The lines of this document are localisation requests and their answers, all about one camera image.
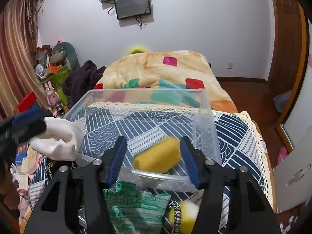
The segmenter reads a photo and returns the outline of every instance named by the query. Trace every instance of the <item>wooden door frame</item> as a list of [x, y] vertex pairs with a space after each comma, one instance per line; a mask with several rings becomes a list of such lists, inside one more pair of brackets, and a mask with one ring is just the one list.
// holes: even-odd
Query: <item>wooden door frame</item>
[[[273, 51], [273, 57], [272, 57], [272, 64], [274, 64], [276, 60], [277, 55], [277, 36], [278, 36], [278, 18], [277, 18], [277, 6], [275, 0], [273, 0], [273, 6], [274, 6], [274, 18], [275, 18], [275, 43], [274, 43], [274, 51]], [[309, 30], [308, 30], [308, 19], [305, 16], [305, 13], [302, 9], [302, 7], [299, 4], [299, 11], [300, 11], [300, 18], [301, 18], [301, 29], [302, 29], [302, 48], [301, 48], [301, 55], [300, 55], [300, 61], [299, 61], [299, 67], [298, 72], [296, 76], [296, 80], [294, 83], [294, 87], [291, 91], [291, 96], [288, 99], [282, 114], [280, 115], [279, 119], [277, 120], [277, 123], [275, 124], [275, 129], [277, 130], [278, 134], [280, 135], [281, 139], [283, 140], [288, 153], [290, 153], [294, 146], [287, 134], [287, 132], [284, 129], [284, 123], [288, 119], [289, 115], [291, 114], [291, 111], [296, 103], [296, 100], [299, 96], [302, 83], [305, 78], [305, 72], [308, 66], [308, 55], [309, 55]]]

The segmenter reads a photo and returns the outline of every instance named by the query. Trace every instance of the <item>yellow sponge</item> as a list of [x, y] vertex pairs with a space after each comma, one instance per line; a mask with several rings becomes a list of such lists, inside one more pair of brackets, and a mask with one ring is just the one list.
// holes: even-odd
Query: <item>yellow sponge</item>
[[[199, 206], [191, 201], [181, 201], [179, 202], [181, 208], [181, 226], [180, 233], [191, 234], [197, 215], [199, 211]], [[169, 222], [173, 226], [174, 223], [174, 210], [171, 209], [169, 212]]]
[[165, 173], [181, 160], [180, 141], [168, 137], [134, 158], [134, 166], [138, 170]]

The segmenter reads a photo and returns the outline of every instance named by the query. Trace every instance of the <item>pink slipper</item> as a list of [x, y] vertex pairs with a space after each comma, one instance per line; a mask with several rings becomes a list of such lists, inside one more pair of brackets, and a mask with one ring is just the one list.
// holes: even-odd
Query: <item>pink slipper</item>
[[283, 146], [280, 148], [280, 152], [277, 157], [277, 164], [281, 163], [288, 156], [287, 149]]

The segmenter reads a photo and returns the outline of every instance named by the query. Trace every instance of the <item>green towel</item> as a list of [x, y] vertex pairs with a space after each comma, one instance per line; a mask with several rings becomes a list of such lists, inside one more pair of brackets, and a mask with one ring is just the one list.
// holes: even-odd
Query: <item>green towel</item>
[[159, 234], [170, 195], [137, 191], [133, 183], [117, 180], [116, 191], [103, 189], [116, 234]]

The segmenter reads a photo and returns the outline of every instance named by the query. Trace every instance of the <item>metal screw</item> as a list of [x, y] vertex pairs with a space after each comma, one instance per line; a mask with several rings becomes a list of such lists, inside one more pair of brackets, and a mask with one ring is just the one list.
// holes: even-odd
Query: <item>metal screw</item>
[[62, 173], [66, 172], [67, 170], [68, 170], [68, 167], [66, 165], [63, 165], [59, 168], [59, 171]]
[[248, 171], [248, 168], [242, 165], [241, 167], [239, 167], [239, 170], [243, 173], [246, 173]]
[[92, 162], [94, 165], [100, 165], [100, 164], [102, 164], [102, 160], [101, 159], [95, 159], [95, 160], [93, 160], [93, 162]]
[[213, 161], [212, 159], [207, 159], [206, 161], [205, 161], [205, 164], [206, 165], [214, 165], [216, 162], [215, 161]]

